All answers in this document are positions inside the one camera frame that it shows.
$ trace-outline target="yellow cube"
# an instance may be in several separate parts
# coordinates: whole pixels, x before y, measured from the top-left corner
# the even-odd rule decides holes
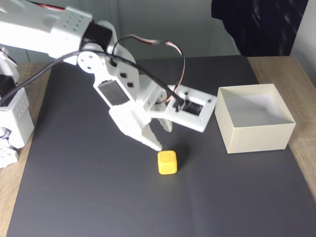
[[[158,170],[160,174],[174,174],[177,172],[177,155],[174,151],[158,153]]]

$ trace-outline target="open box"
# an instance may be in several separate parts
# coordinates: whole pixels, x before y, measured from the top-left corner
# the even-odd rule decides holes
[[[274,84],[220,87],[215,115],[228,153],[285,149],[296,124]]]

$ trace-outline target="red wire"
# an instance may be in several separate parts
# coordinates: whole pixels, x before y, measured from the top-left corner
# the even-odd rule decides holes
[[[41,6],[41,7],[44,7],[44,8],[47,8],[47,9],[53,9],[53,10],[60,10],[60,11],[65,10],[62,7],[46,5],[46,4],[42,4],[42,3],[38,3],[37,6]]]
[[[139,41],[141,41],[141,42],[143,42],[143,43],[148,43],[148,44],[151,44],[151,45],[154,45],[154,44],[156,44],[156,43],[159,43],[159,40],[158,40],[158,39],[146,39],[146,38],[142,38],[142,37],[140,37],[140,36],[133,35],[133,34],[126,35],[126,36],[122,37],[121,39],[119,39],[119,40],[116,42],[116,44],[114,45],[113,51],[112,51],[112,55],[113,55],[113,53],[114,53],[115,46],[118,44],[118,42],[120,42],[120,41],[123,40],[123,39],[127,39],[127,38],[135,38],[135,39],[137,39],[137,40],[139,40]],[[182,58],[183,58],[182,74],[181,74],[180,80],[178,81],[177,84],[175,84],[175,87],[174,87],[174,90],[173,90],[174,92],[176,92],[176,90],[177,90],[178,87],[181,85],[181,82],[182,82],[182,80],[183,80],[184,71],[185,71],[185,68],[186,68],[186,61],[185,61],[185,57],[184,57],[184,55],[183,55],[181,49],[180,49],[177,45],[175,45],[175,44],[174,44],[173,42],[171,42],[171,41],[167,41],[167,42],[165,42],[164,44],[175,48],[175,49],[179,52],[179,54],[182,56]],[[165,99],[164,101],[162,101],[162,102],[160,102],[160,103],[169,102],[169,101],[171,100],[171,98],[172,98],[172,95],[170,95],[167,99]]]

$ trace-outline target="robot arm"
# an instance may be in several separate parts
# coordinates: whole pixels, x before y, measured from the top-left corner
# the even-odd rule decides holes
[[[2,0],[0,11],[4,12],[0,14],[0,43],[45,52],[53,58],[85,50],[65,61],[78,63],[85,72],[95,75],[93,87],[108,104],[111,117],[125,135],[160,151],[162,146],[149,125],[154,118],[168,132],[172,131],[172,121],[200,132],[205,130],[215,108],[215,96],[181,85],[176,95],[185,101],[183,105],[179,106],[175,98],[167,105],[160,103],[166,99],[166,91],[149,77],[140,76],[137,69],[123,62],[112,63],[96,53],[112,53],[117,42],[115,29],[109,22],[96,24],[91,14],[75,8],[51,11],[25,0]],[[135,62],[119,44],[114,53]]]
[[[4,48],[0,49],[0,96],[12,90],[18,79],[16,63]],[[28,107],[24,88],[0,107],[0,168],[17,162],[14,148],[25,146],[34,129]]]

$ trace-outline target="dark gray surface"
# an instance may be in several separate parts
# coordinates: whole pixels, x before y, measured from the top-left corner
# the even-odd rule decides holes
[[[172,83],[181,60],[142,62]],[[57,65],[45,94],[9,237],[314,237],[316,205],[290,151],[228,155],[213,115],[204,133],[152,123],[180,170],[124,136],[79,68]],[[257,83],[244,57],[188,58],[184,85]]]

